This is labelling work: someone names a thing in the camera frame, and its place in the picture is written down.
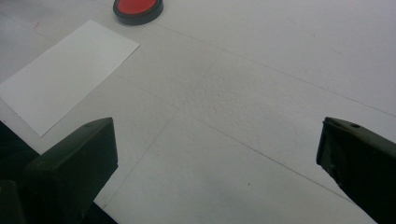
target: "red button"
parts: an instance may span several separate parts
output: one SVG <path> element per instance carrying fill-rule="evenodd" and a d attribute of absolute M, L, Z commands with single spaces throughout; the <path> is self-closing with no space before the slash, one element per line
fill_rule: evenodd
<path fill-rule="evenodd" d="M 156 0 L 120 0 L 117 8 L 125 14 L 139 14 L 151 9 Z"/>

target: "white surface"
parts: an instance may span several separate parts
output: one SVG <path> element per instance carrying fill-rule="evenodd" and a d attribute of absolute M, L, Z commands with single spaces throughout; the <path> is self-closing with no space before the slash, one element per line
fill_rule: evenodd
<path fill-rule="evenodd" d="M 0 97 L 44 135 L 138 44 L 88 21 L 0 85 Z"/>
<path fill-rule="evenodd" d="M 325 116 L 396 141 L 394 1 L 172 0 L 134 27 L 113 2 L 0 1 L 0 80 L 89 19 L 141 44 L 42 138 L 2 100 L 0 119 L 42 153 L 113 117 L 95 201 L 120 224 L 374 223 L 315 156 Z"/>
<path fill-rule="evenodd" d="M 372 223 L 356 205 L 182 113 L 105 210 L 119 223 Z"/>

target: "red disc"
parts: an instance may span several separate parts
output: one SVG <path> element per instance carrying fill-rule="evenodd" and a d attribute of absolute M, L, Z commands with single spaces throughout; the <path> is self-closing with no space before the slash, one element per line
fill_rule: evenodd
<path fill-rule="evenodd" d="M 139 14 L 151 9 L 156 0 L 120 0 L 117 6 L 121 13 Z"/>

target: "white sheet of paper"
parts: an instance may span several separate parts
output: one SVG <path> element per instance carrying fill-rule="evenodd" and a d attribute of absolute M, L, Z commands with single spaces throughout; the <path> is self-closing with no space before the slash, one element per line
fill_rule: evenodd
<path fill-rule="evenodd" d="M 0 85 L 0 97 L 43 136 L 137 48 L 87 21 Z"/>

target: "red and black round object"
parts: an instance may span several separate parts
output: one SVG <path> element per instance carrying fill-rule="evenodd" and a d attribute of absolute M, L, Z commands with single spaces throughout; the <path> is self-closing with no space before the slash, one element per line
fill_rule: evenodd
<path fill-rule="evenodd" d="M 155 20 L 163 12 L 163 0 L 115 0 L 113 11 L 120 22 L 140 25 Z"/>

